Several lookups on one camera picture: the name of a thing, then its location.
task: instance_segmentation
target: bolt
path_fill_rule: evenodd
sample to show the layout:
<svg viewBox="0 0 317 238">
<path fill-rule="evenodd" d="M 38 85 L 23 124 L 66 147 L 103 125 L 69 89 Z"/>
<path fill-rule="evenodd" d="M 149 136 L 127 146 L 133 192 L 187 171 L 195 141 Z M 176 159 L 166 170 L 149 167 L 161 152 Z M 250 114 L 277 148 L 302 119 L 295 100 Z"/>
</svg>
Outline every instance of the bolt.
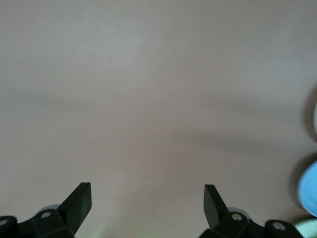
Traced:
<svg viewBox="0 0 317 238">
<path fill-rule="evenodd" d="M 275 229 L 277 229 L 279 231 L 286 230 L 285 226 L 282 223 L 280 223 L 280 222 L 274 222 L 273 226 L 274 226 Z"/>
<path fill-rule="evenodd" d="M 51 215 L 50 212 L 45 212 L 41 215 L 41 218 L 46 218 L 46 217 L 49 217 Z"/>
<path fill-rule="evenodd" d="M 5 224 L 7 224 L 7 220 L 2 220 L 2 221 L 0 221 L 0 226 L 3 226 L 3 225 L 5 225 Z"/>
<path fill-rule="evenodd" d="M 238 213 L 232 214 L 231 217 L 235 221 L 241 221 L 242 220 L 242 217 Z"/>
</svg>

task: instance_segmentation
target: silver screw head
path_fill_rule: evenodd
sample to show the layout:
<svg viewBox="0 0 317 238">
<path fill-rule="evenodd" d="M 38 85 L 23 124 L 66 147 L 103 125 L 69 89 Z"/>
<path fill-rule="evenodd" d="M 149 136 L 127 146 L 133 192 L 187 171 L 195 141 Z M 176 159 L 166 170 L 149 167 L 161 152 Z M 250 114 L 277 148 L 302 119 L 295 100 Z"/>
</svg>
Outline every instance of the silver screw head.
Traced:
<svg viewBox="0 0 317 238">
<path fill-rule="evenodd" d="M 286 230 L 285 226 L 282 223 L 280 223 L 280 222 L 274 222 L 273 226 L 274 226 L 275 229 L 277 229 L 279 231 Z"/>
<path fill-rule="evenodd" d="M 49 217 L 51 215 L 50 212 L 45 212 L 41 215 L 41 218 L 46 218 L 46 217 Z"/>
<path fill-rule="evenodd" d="M 3 226 L 3 225 L 5 225 L 5 224 L 7 224 L 7 220 L 2 220 L 2 221 L 0 221 L 0 226 Z"/>
<path fill-rule="evenodd" d="M 235 221 L 241 221 L 242 220 L 242 217 L 238 213 L 232 214 L 231 217 Z"/>
</svg>

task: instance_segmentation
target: white circular object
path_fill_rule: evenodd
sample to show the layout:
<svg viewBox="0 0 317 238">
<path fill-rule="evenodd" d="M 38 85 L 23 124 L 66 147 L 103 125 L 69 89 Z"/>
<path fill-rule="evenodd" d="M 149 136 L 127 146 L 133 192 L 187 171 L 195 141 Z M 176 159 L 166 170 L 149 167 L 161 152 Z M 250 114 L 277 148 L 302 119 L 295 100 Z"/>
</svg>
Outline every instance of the white circular object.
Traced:
<svg viewBox="0 0 317 238">
<path fill-rule="evenodd" d="M 309 219 L 294 225 L 304 238 L 317 237 L 317 219 Z"/>
<path fill-rule="evenodd" d="M 317 162 L 310 165 L 300 178 L 298 197 L 306 211 L 317 217 Z"/>
</svg>

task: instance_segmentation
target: screw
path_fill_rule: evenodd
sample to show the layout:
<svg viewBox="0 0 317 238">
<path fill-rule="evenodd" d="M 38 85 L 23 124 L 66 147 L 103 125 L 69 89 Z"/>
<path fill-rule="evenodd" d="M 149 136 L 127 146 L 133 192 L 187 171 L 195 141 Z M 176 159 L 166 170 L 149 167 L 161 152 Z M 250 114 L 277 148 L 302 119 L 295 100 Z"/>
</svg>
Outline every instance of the screw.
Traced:
<svg viewBox="0 0 317 238">
<path fill-rule="evenodd" d="M 232 214 L 231 217 L 235 221 L 241 221 L 242 220 L 242 217 L 238 213 Z"/>
<path fill-rule="evenodd" d="M 7 224 L 7 220 L 2 220 L 2 221 L 0 221 L 0 226 L 3 226 L 3 225 L 5 225 L 5 224 Z"/>
<path fill-rule="evenodd" d="M 46 217 L 49 217 L 51 215 L 50 212 L 45 212 L 41 215 L 41 218 L 46 218 Z"/>
<path fill-rule="evenodd" d="M 273 226 L 274 226 L 275 229 L 277 229 L 279 231 L 286 230 L 285 226 L 282 223 L 280 223 L 280 222 L 274 222 Z"/>
</svg>

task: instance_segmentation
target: blue lid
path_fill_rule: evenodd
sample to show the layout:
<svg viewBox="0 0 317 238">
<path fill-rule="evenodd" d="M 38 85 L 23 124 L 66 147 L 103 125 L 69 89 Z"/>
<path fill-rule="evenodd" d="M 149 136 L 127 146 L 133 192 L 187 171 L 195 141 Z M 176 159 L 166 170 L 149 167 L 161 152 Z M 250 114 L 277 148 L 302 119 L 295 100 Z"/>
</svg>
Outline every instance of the blue lid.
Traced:
<svg viewBox="0 0 317 238">
<path fill-rule="evenodd" d="M 317 162 L 310 165 L 299 180 L 298 197 L 306 211 L 317 217 Z"/>
</svg>

